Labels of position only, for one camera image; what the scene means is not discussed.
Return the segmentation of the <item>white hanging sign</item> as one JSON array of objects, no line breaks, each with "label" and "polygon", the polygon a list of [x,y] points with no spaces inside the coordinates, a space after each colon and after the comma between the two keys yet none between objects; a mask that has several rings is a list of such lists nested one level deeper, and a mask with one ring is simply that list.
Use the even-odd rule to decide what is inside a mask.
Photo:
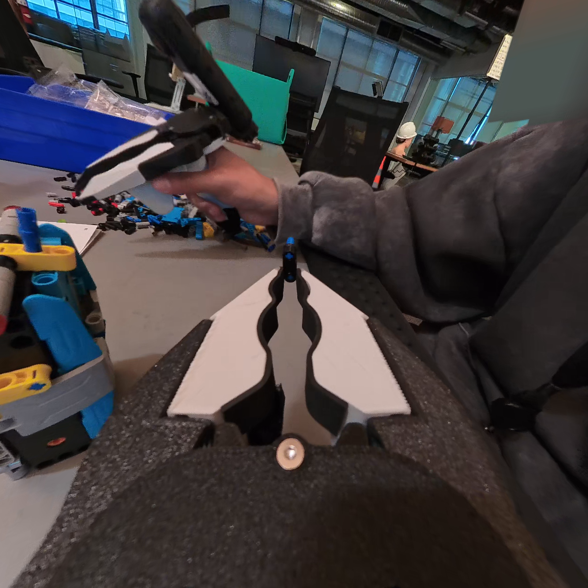
[{"label": "white hanging sign", "polygon": [[504,63],[506,62],[506,57],[508,55],[511,41],[513,37],[511,34],[505,34],[503,40],[500,42],[496,54],[492,58],[488,70],[486,72],[486,77],[491,80],[499,81],[502,75],[502,71],[504,68]]}]

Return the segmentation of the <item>open instruction booklet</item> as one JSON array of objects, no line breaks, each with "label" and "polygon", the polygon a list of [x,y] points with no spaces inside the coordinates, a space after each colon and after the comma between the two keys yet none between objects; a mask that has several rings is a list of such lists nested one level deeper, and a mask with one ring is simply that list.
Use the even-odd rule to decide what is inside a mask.
[{"label": "open instruction booklet", "polygon": [[101,238],[103,232],[94,224],[72,224],[65,222],[38,221],[40,237],[43,244],[73,246],[84,256],[93,244]]}]

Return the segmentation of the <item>grey blue toy brick model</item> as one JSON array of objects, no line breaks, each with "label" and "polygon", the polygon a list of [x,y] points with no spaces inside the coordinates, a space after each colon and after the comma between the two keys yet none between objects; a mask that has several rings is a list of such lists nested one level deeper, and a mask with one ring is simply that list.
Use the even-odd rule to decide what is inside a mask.
[{"label": "grey blue toy brick model", "polygon": [[1,473],[84,452],[114,408],[98,292],[70,234],[31,208],[1,214]]}]

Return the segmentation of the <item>person's right forearm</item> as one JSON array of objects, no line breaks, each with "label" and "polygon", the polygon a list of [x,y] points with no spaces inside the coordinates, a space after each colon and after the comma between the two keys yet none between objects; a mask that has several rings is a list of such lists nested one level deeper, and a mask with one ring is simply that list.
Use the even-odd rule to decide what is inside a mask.
[{"label": "person's right forearm", "polygon": [[378,275],[404,307],[456,305],[464,295],[465,192],[449,171],[374,191],[364,180],[305,173],[277,184],[277,237],[294,237]]}]

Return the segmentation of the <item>blue plastic bin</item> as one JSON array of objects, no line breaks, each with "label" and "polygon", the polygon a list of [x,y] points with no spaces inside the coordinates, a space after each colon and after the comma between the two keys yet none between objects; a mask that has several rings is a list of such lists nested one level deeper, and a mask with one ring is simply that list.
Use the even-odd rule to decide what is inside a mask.
[{"label": "blue plastic bin", "polygon": [[27,94],[30,77],[1,75],[1,159],[81,173],[149,125]]}]

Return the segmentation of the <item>black monitor screen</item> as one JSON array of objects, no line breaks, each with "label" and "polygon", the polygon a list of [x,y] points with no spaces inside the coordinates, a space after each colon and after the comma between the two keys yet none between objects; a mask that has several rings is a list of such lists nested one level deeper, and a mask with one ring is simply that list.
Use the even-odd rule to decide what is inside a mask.
[{"label": "black monitor screen", "polygon": [[286,82],[293,70],[290,91],[322,99],[331,62],[305,51],[294,50],[283,42],[256,35],[252,70],[255,73]]}]

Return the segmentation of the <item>clear plastic bags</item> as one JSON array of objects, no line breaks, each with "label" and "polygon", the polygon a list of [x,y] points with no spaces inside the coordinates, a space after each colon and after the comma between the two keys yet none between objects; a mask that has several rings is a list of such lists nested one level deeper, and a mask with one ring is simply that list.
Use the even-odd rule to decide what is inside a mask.
[{"label": "clear plastic bags", "polygon": [[104,81],[94,83],[79,78],[66,65],[50,70],[35,81],[26,93],[149,126],[160,125],[168,117],[168,113],[157,108],[121,97]]}]

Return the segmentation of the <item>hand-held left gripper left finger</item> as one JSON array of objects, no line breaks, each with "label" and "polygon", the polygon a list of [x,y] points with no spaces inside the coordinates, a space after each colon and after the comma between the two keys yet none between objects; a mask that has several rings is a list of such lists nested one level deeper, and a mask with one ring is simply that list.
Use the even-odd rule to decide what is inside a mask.
[{"label": "hand-held left gripper left finger", "polygon": [[272,302],[272,269],[211,317],[195,357],[178,387],[168,416],[223,419],[232,401],[261,382],[267,352],[258,334],[262,312]]}]

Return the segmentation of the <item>pile of toy brick pieces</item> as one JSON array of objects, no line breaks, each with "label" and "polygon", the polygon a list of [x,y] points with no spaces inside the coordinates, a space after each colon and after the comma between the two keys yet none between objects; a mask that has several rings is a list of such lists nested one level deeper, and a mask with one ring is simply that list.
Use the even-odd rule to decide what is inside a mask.
[{"label": "pile of toy brick pieces", "polygon": [[137,231],[148,229],[153,236],[179,236],[186,239],[210,240],[221,242],[229,240],[241,245],[261,247],[266,252],[275,250],[275,240],[262,225],[250,224],[239,217],[235,209],[224,210],[226,220],[215,222],[198,209],[185,195],[172,196],[172,209],[166,214],[158,214],[137,197],[128,192],[92,200],[83,205],[77,201],[77,195],[67,180],[77,179],[74,172],[65,176],[54,177],[59,191],[47,192],[48,205],[58,214],[64,215],[68,208],[86,208],[93,217],[102,217],[97,225],[102,232],[119,231],[133,235]]}]

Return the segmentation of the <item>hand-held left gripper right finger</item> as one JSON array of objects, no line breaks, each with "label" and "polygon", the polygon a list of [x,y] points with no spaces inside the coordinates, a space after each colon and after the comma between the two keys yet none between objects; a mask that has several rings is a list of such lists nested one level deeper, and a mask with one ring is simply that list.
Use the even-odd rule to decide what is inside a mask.
[{"label": "hand-held left gripper right finger", "polygon": [[410,415],[410,405],[368,325],[368,317],[307,270],[296,280],[306,359],[306,408],[331,435],[349,423]]}]

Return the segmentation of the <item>black mesh office chair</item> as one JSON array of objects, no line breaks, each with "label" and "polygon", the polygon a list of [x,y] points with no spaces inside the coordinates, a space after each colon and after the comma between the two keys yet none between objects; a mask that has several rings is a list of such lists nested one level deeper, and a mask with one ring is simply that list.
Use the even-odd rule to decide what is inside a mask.
[{"label": "black mesh office chair", "polygon": [[409,103],[334,86],[305,150],[300,174],[360,178],[372,186]]}]

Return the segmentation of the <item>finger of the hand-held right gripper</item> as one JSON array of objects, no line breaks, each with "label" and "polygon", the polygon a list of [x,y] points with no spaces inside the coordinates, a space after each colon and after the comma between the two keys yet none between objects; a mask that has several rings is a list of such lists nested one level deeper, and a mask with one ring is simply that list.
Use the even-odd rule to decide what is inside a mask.
[{"label": "finger of the hand-held right gripper", "polygon": [[98,160],[113,158],[119,162],[136,159],[141,163],[139,170],[143,174],[143,183],[145,183],[172,169],[169,154],[174,149],[173,140],[175,139],[176,129],[150,129]]},{"label": "finger of the hand-held right gripper", "polygon": [[136,159],[117,162],[113,158],[94,162],[84,170],[75,184],[76,200],[86,203],[142,184],[140,164]]}]

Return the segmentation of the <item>person's right hand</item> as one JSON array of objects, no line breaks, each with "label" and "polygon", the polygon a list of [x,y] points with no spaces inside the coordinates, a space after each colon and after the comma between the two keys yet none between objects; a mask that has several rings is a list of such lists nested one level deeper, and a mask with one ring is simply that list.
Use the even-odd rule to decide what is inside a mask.
[{"label": "person's right hand", "polygon": [[278,191],[275,182],[226,148],[207,157],[208,167],[200,172],[171,172],[152,180],[164,194],[186,195],[207,217],[226,219],[223,207],[207,201],[208,195],[228,208],[236,208],[242,219],[261,226],[278,225]]}]

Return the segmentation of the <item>black perforated board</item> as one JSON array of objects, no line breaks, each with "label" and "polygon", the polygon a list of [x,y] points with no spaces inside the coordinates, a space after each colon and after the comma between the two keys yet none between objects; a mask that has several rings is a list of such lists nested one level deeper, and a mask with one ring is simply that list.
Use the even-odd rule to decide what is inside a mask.
[{"label": "black perforated board", "polygon": [[370,319],[377,319],[409,348],[416,335],[379,278],[370,270],[341,261],[332,255],[302,245],[308,271]]}]

